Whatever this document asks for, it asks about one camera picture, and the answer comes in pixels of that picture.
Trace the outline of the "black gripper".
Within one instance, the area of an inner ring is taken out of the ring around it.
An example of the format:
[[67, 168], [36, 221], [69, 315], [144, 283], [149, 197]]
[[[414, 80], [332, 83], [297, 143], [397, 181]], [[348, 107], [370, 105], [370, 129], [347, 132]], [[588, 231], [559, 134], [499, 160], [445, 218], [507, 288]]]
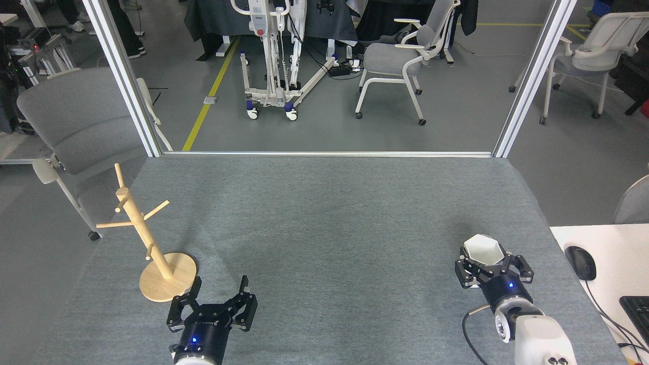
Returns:
[[469, 257], [464, 248], [460, 248], [459, 258], [455, 261], [455, 272], [463, 288], [479, 288], [491, 309], [497, 309], [504, 300], [520, 297], [533, 302], [522, 282], [531, 284], [534, 272], [528, 261], [521, 254], [506, 252], [499, 273], [517, 274], [519, 277], [494, 277], [490, 279], [489, 266]]
[[[172, 333], [183, 328], [180, 342], [170, 347], [174, 364], [222, 364], [232, 326], [248, 332], [252, 328], [258, 301], [249, 290], [249, 279], [243, 275], [238, 293], [225, 304], [203, 304], [196, 301], [201, 289], [201, 277], [196, 276], [187, 293], [174, 296], [167, 326]], [[185, 306], [193, 311], [181, 319]]]

